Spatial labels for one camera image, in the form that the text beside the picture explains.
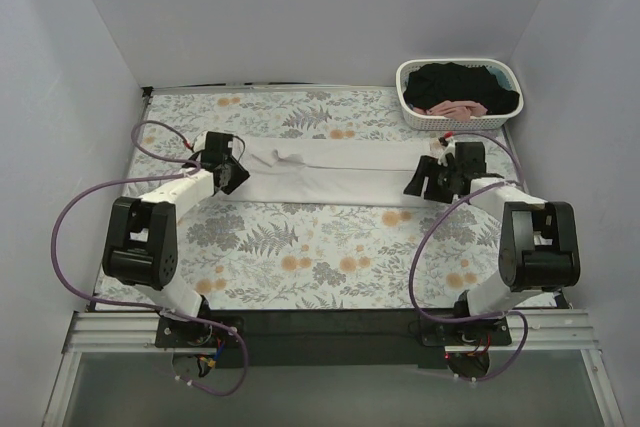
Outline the white t shirt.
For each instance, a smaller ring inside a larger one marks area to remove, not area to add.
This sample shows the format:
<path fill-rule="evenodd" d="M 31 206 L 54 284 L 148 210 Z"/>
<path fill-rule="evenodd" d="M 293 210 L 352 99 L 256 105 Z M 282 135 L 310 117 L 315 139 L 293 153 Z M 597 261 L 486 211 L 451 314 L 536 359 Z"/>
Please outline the white t shirt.
<path fill-rule="evenodd" d="M 438 150 L 428 139 L 406 141 L 248 137 L 240 160 L 250 177 L 231 202 L 419 207 L 405 195 L 420 157 Z"/>

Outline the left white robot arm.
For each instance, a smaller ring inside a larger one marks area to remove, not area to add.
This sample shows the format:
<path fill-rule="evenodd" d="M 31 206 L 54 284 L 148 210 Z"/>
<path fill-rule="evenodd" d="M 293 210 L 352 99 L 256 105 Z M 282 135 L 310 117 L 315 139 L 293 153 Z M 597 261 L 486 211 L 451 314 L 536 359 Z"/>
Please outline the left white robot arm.
<path fill-rule="evenodd" d="M 111 209 L 102 269 L 132 286 L 162 313 L 180 319 L 178 334 L 193 347 L 213 333 L 204 297 L 179 273 L 178 221 L 204 200 L 231 194 L 250 178 L 240 163 L 246 148 L 240 137 L 206 132 L 196 141 L 195 174 L 167 182 L 140 197 L 120 197 Z"/>

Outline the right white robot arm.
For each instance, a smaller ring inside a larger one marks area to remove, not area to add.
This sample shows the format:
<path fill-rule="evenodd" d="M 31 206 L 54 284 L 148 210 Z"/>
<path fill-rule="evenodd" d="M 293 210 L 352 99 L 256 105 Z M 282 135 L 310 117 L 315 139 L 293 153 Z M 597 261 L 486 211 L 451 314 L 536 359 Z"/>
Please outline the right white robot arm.
<path fill-rule="evenodd" d="M 488 333 L 488 319 L 505 317 L 543 292 L 577 284 L 581 265 L 573 207 L 534 197 L 521 190 L 518 182 L 490 173 L 482 143 L 449 140 L 442 155 L 421 156 L 404 193 L 448 206 L 414 254 L 408 292 L 419 316 L 453 324 L 453 334 L 460 342 L 475 344 Z M 440 224 L 463 204 L 501 222 L 498 267 L 484 282 L 462 294 L 452 316 L 436 316 L 421 308 L 416 299 L 417 264 Z"/>

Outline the pink garment in basket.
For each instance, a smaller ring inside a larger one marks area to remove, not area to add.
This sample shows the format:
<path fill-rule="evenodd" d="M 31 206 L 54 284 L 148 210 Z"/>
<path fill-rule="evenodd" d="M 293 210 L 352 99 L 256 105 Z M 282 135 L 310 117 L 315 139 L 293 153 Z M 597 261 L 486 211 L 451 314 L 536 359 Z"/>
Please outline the pink garment in basket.
<path fill-rule="evenodd" d="M 458 122 L 469 122 L 474 118 L 483 117 L 488 110 L 474 101 L 444 101 L 431 108 L 412 107 L 411 110 L 419 115 L 440 116 Z"/>

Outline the white plastic laundry basket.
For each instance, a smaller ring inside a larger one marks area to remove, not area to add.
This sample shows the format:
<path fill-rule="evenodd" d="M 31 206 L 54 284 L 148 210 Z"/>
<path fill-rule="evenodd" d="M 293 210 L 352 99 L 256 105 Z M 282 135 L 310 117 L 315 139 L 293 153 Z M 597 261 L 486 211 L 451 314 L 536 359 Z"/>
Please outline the white plastic laundry basket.
<path fill-rule="evenodd" d="M 415 130 L 498 129 L 524 108 L 515 74 L 494 59 L 409 60 L 395 82 L 402 116 Z"/>

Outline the black garment in basket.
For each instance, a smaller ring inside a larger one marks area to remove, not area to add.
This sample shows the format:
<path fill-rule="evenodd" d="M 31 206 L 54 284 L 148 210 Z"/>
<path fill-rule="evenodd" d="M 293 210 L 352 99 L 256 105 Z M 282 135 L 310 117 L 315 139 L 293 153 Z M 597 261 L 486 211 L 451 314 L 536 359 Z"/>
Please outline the black garment in basket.
<path fill-rule="evenodd" d="M 403 93 L 410 107 L 431 108 L 444 101 L 474 101 L 486 115 L 506 115 L 519 105 L 520 94 L 499 86 L 486 67 L 430 63 L 410 72 Z"/>

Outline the blue garment in basket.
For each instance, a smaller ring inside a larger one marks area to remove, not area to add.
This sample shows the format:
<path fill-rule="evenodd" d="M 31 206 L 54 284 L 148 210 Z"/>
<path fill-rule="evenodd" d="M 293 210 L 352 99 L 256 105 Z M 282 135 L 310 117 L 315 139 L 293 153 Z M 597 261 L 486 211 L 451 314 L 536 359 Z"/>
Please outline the blue garment in basket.
<path fill-rule="evenodd" d="M 496 78 L 500 87 L 506 90 L 512 90 L 512 84 L 509 80 L 509 76 L 503 70 L 491 68 L 490 72 Z"/>

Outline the floral table mat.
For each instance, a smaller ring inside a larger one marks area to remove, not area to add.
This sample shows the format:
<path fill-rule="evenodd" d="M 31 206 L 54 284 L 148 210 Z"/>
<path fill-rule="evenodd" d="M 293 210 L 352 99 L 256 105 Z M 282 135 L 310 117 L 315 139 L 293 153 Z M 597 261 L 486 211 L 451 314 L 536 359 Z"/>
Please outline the floral table mat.
<path fill-rule="evenodd" d="M 406 141 L 392 88 L 155 94 L 146 110 L 129 196 L 154 189 L 169 171 L 162 156 L 184 155 L 182 137 L 223 131 L 248 137 Z M 442 204 L 409 209 L 209 200 L 178 224 L 186 280 L 216 308 L 405 308 L 409 271 Z M 500 225 L 462 206 L 426 243 L 414 292 L 448 307 L 496 269 Z"/>

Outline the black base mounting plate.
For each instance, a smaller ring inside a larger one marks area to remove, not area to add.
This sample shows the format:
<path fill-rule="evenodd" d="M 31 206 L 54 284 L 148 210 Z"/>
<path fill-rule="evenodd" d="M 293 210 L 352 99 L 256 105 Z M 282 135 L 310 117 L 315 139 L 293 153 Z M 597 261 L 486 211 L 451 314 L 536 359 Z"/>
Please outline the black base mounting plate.
<path fill-rule="evenodd" d="M 416 365 L 443 369 L 447 347 L 506 347 L 503 319 L 434 322 L 406 309 L 217 310 L 215 328 L 159 320 L 154 345 L 196 353 L 222 349 L 220 368 Z"/>

